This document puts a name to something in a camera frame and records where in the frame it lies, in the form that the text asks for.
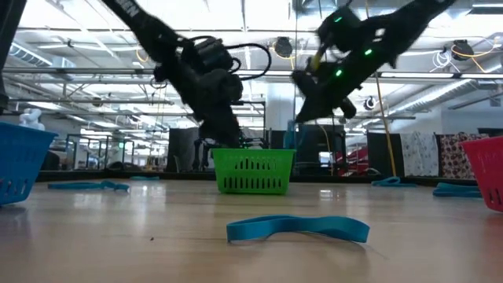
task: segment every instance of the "white object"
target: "white object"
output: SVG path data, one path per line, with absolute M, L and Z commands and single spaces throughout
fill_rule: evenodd
M 400 139 L 406 177 L 439 175 L 439 148 L 435 134 L 415 131 L 400 134 Z
M 42 111 L 40 111 L 40 109 L 26 108 L 24 113 L 19 116 L 19 125 L 35 130 L 46 130 L 46 127 L 42 123 L 39 123 L 39 117 L 41 115 Z

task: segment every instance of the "wooden table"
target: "wooden table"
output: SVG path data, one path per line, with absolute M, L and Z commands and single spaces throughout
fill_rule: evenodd
M 366 185 L 292 184 L 281 197 L 220 195 L 215 182 L 130 184 L 130 194 L 38 184 L 1 208 L 0 281 L 503 281 L 503 214 L 481 200 Z M 369 242 L 283 233 L 226 243 L 228 222 L 268 214 L 350 216 L 371 226 Z

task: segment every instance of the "ceiling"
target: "ceiling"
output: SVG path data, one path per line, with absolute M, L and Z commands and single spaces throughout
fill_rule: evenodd
M 193 37 L 212 35 L 223 39 L 226 45 L 257 42 L 271 47 L 278 36 L 288 36 L 294 45 L 295 57 L 284 59 L 273 51 L 271 70 L 291 71 L 302 68 L 309 56 L 317 48 L 318 41 L 313 31 L 335 8 L 336 1 L 306 1 L 299 11 L 292 0 L 137 0 L 149 13 L 176 29 L 181 35 Z M 370 14 L 390 13 L 407 1 L 371 1 Z M 503 31 L 503 16 L 470 13 L 473 1 L 459 0 L 448 12 L 434 19 L 426 32 L 413 47 L 398 59 L 398 69 L 393 72 L 460 72 L 475 70 L 473 61 L 447 61 L 439 55 L 444 46 L 451 46 L 454 39 L 466 39 L 475 54 L 482 54 L 479 63 L 498 57 L 501 44 L 499 33 Z M 365 18 L 365 2 L 354 1 L 356 13 Z M 155 62 L 139 46 L 134 34 L 99 0 L 28 0 L 21 19 L 15 43 L 42 62 L 52 67 L 60 67 L 62 58 L 66 66 L 77 68 L 153 68 Z M 265 53 L 256 48 L 234 50 L 233 56 L 242 61 L 244 70 L 262 70 L 267 63 Z M 6 67 L 29 68 L 33 62 L 26 62 L 11 56 Z M 385 65 L 382 72 L 390 71 Z M 158 91 L 148 83 L 149 78 L 105 75 L 102 78 L 129 80 L 129 84 L 100 84 L 92 75 L 73 75 L 72 78 L 87 79 L 88 83 L 62 84 L 60 77 L 53 75 L 6 75 L 11 96 L 34 98 L 43 94 L 46 98 L 61 99 L 64 87 L 69 99 L 82 100 L 101 97 L 106 101 L 171 101 L 173 105 L 149 105 L 127 103 L 105 103 L 101 107 L 83 103 L 60 103 L 58 107 L 74 111 L 76 121 L 89 123 L 103 120 L 116 123 L 118 127 L 135 127 L 128 123 L 121 112 L 159 113 L 150 115 L 156 123 L 166 127 L 191 127 L 194 121 L 183 117 L 192 111 L 185 107 L 174 89 L 168 86 Z M 272 95 L 271 84 L 290 83 L 287 76 L 265 77 L 244 84 L 244 101 L 266 101 Z M 391 83 L 381 83 L 380 90 L 386 109 L 391 109 L 414 94 L 430 87 L 428 82 L 416 83 L 401 79 Z M 350 99 L 356 104 L 359 115 L 375 115 L 367 112 L 362 102 L 368 97 L 376 97 L 375 83 L 365 83 L 362 90 L 356 90 Z M 242 105 L 235 107 L 243 126 L 260 128 L 263 126 L 262 105 Z M 98 117 L 98 113 L 110 112 L 110 116 Z

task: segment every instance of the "blue resistance band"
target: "blue resistance band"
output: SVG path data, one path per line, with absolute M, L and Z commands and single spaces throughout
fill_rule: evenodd
M 227 241 L 253 240 L 280 232 L 309 232 L 365 243 L 369 231 L 367 224 L 343 216 L 269 215 L 227 224 Z
M 106 189 L 110 188 L 113 190 L 125 190 L 129 189 L 129 185 L 119 184 L 110 181 L 103 182 L 71 182 L 71 183 L 59 183 L 59 184 L 48 184 L 48 189 Z
M 133 181 L 158 181 L 158 180 L 160 180 L 160 177 L 159 176 L 154 176 L 154 177 L 133 176 L 130 179 Z
M 433 190 L 434 197 L 476 197 L 482 194 L 478 186 L 459 186 L 440 182 Z
M 400 177 L 390 177 L 379 181 L 373 181 L 372 186 L 385 186 L 385 187 L 415 187 L 416 184 L 402 183 Z

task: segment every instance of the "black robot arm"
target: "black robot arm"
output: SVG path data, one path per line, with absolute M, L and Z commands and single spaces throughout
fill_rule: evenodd
M 230 71 L 233 59 L 221 39 L 202 36 L 187 39 L 134 0 L 102 0 L 136 35 L 145 52 L 157 63 L 154 79 L 168 80 L 193 117 L 222 144 L 237 147 L 239 124 L 231 102 L 241 98 L 243 85 Z
M 102 1 L 131 29 L 155 62 L 172 61 L 176 57 L 176 48 L 187 42 L 161 20 L 144 11 L 135 0 Z

